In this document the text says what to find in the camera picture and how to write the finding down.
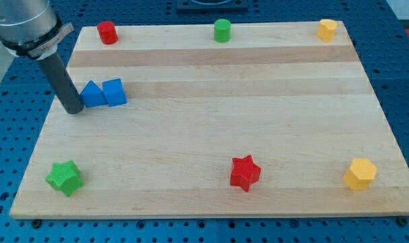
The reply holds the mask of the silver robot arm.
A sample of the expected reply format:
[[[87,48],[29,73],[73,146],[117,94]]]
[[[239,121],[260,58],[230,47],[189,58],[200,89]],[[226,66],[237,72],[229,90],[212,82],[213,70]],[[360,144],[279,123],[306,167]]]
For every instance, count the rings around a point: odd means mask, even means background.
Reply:
[[[0,0],[0,41],[12,55],[45,59],[73,31],[49,0]]]

